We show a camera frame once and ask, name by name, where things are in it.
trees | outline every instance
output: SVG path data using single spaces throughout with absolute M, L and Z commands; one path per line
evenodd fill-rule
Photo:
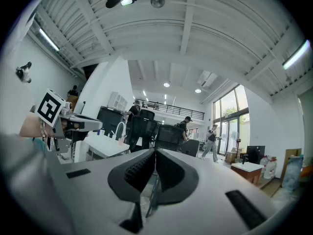
M 237 109 L 235 107 L 227 108 L 223 111 L 222 117 L 224 117 L 226 115 L 230 115 L 230 114 L 235 113 L 235 112 L 237 112 Z M 246 118 L 244 116 L 240 116 L 239 119 L 240 119 L 240 124 L 243 124 Z M 234 120 L 231 120 L 230 122 L 234 123 L 234 122 L 237 122 L 237 120 L 234 119 Z

fluorescent light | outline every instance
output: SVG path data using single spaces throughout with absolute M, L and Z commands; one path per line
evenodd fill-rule
M 45 34 L 42 29 L 39 29 L 40 34 L 48 41 L 48 43 L 56 50 L 59 51 L 60 49 L 53 43 L 53 41 Z
M 298 49 L 289 60 L 283 63 L 284 69 L 287 70 L 291 65 L 293 65 L 310 47 L 309 40 L 305 41 L 300 49 Z
M 122 4 L 123 6 L 128 5 L 128 4 L 132 4 L 132 3 L 133 3 L 133 0 L 123 0 L 123 1 L 121 2 L 121 4 Z

white ceiling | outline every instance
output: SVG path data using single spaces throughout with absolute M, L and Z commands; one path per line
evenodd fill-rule
M 165 0 L 161 9 L 150 0 L 113 9 L 105 2 L 43 0 L 38 7 L 38 24 L 78 75 L 120 51 L 134 90 L 203 102 L 232 80 L 271 102 L 290 85 L 287 76 L 295 83 L 313 64 L 310 49 L 284 71 L 282 63 L 305 38 L 277 0 Z M 31 30 L 36 35 L 38 27 Z M 217 77 L 208 92 L 195 94 L 204 70 Z M 164 82 L 171 84 L 167 91 Z
M 166 94 L 166 99 L 165 99 L 165 94 L 161 93 L 154 93 L 154 92 L 149 92 L 145 91 L 146 96 L 143 94 L 143 91 L 138 91 L 138 90 L 133 90 L 134 97 L 136 99 L 142 99 L 146 100 L 146 98 L 151 101 L 151 102 L 159 102 L 164 104 L 166 101 L 167 105 L 173 105 L 174 102 L 174 95 Z

window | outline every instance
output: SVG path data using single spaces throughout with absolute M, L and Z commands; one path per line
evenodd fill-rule
M 250 144 L 250 115 L 244 114 L 239 117 L 239 143 L 240 148 L 246 148 Z
M 238 106 L 239 106 L 238 110 L 242 110 L 242 109 L 247 108 L 248 107 L 248 101 L 246 99 L 245 88 L 242 85 L 240 85 L 235 90 L 236 90 Z
M 215 115 L 214 115 L 214 119 L 220 118 L 221 117 L 221 108 L 220 108 L 220 101 L 216 101 L 214 103 L 214 109 L 215 109 Z
M 222 117 L 238 111 L 234 90 L 232 90 L 226 96 L 222 97 L 221 103 L 222 103 Z
M 241 139 L 240 148 L 250 143 L 250 117 L 245 88 L 242 85 L 232 89 L 225 96 L 214 102 L 214 124 L 218 124 L 218 153 L 225 155 L 237 147 L 236 140 Z

black shirt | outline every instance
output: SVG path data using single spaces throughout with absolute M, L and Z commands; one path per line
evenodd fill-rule
M 132 114 L 130 114 L 128 116 L 128 121 L 132 121 L 132 117 L 133 115 L 138 115 L 138 113 L 140 112 L 140 106 L 139 105 L 134 105 L 129 109 L 130 112 L 132 112 Z
M 67 94 L 70 94 L 71 96 L 78 96 L 78 92 L 75 90 L 70 90 Z
M 212 141 L 212 142 L 215 142 L 215 139 L 216 139 L 216 136 L 215 136 L 215 133 L 211 136 L 209 136 L 209 140 Z
M 183 129 L 185 133 L 187 133 L 187 123 L 185 120 L 180 122 L 179 127 Z

